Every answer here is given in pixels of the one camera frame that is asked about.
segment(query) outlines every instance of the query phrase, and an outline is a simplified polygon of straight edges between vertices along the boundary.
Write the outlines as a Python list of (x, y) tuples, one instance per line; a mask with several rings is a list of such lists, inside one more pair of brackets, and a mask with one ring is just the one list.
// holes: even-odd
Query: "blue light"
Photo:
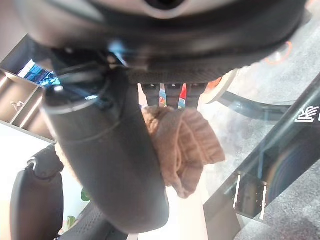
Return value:
[(59, 79), (56, 79), (54, 83), (52, 83), (52, 85), (60, 85), (61, 82), (59, 81)]
[(86, 98), (85, 98), (85, 100), (93, 100), (93, 99), (96, 99), (98, 96), (96, 96), (96, 95), (92, 95), (92, 96), (87, 96)]
[(48, 85), (48, 84), (49, 84), (48, 81), (44, 81), (44, 82), (40, 83), (41, 86), (45, 86), (45, 85)]

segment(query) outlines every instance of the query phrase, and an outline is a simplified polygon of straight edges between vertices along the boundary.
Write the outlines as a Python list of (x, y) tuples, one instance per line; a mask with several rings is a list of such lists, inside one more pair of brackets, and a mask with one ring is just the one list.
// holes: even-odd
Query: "floor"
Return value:
[[(295, 102), (320, 72), (320, 1), (309, 1), (307, 9), (312, 18), (290, 43), (268, 59), (241, 69), (228, 91), (267, 104)], [(276, 122), (244, 117), (218, 102), (202, 105), (199, 110), (210, 122), (226, 154), (226, 162), (205, 168), (206, 187), (211, 196)], [(252, 220), (236, 239), (320, 239), (319, 176), (320, 162), (317, 162), (266, 208), (263, 222)]]

